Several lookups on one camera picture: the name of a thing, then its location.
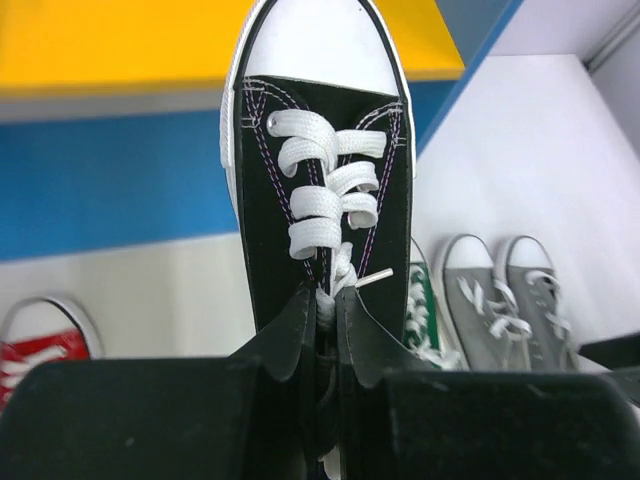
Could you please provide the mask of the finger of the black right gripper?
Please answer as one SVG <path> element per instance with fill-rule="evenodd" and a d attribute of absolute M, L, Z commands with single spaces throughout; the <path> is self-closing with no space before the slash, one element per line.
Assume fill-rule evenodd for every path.
<path fill-rule="evenodd" d="M 640 335 L 632 333 L 583 344 L 578 353 L 612 372 L 638 371 Z"/>

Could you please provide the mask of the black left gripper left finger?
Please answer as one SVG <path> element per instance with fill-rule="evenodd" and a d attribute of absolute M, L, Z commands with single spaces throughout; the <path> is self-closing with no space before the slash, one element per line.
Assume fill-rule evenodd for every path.
<path fill-rule="evenodd" d="M 227 357 L 46 363 L 1 417 L 5 479 L 303 479 L 316 467 L 314 295 Z"/>

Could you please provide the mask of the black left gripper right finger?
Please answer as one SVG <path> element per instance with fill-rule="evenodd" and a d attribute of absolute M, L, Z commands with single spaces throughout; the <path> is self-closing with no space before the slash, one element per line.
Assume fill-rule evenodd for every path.
<path fill-rule="evenodd" d="M 364 308 L 336 303 L 346 479 L 635 479 L 639 424 L 588 374 L 434 370 Z"/>

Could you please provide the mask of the green canvas sneaker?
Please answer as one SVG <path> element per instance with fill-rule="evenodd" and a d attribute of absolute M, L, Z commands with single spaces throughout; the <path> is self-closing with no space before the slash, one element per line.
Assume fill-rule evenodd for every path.
<path fill-rule="evenodd" d="M 403 344 L 414 356 L 436 369 L 459 369 L 461 354 L 442 343 L 428 262 L 414 238 L 411 238 L 410 254 Z"/>

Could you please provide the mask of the red canvas sneaker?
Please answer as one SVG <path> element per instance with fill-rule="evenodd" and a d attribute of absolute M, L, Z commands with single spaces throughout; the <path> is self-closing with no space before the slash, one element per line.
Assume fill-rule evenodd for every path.
<path fill-rule="evenodd" d="M 1 325 L 1 406 L 35 367 L 100 358 L 103 353 L 93 321 L 74 299 L 39 295 L 18 301 Z"/>

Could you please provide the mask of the black canvas sneaker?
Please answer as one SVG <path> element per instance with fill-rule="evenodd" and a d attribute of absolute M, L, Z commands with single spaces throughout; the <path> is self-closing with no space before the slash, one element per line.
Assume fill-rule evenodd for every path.
<path fill-rule="evenodd" d="M 220 156 L 256 326 L 307 283 L 326 313 L 357 288 L 365 310 L 401 338 L 415 122 L 376 5 L 256 2 L 223 90 Z"/>

